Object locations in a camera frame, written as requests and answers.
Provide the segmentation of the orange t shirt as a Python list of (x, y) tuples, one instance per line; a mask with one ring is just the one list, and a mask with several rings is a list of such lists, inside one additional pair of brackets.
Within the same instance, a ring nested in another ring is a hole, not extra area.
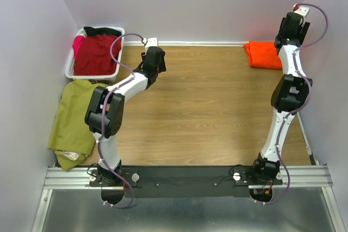
[(282, 70), (274, 42), (249, 41), (243, 45), (248, 65), (254, 68)]

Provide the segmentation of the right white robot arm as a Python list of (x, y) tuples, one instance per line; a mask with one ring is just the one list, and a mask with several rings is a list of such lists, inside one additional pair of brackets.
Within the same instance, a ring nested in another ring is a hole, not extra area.
[(305, 21), (308, 11), (287, 13), (275, 38), (283, 75), (271, 96), (273, 116), (265, 145), (253, 163), (252, 179), (257, 184), (276, 179), (288, 129), (309, 95), (308, 85), (312, 84), (312, 80), (305, 79), (299, 57), (299, 48), (310, 26)]

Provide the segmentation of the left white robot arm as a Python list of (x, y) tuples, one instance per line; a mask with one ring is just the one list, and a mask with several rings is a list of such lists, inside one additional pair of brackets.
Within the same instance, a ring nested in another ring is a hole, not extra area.
[(165, 51), (160, 47), (151, 46), (141, 56), (142, 62), (126, 79), (110, 87), (93, 90), (85, 114), (85, 124), (96, 140), (98, 174), (110, 180), (122, 178), (116, 134), (122, 125), (126, 102), (148, 89), (159, 74), (166, 71)]

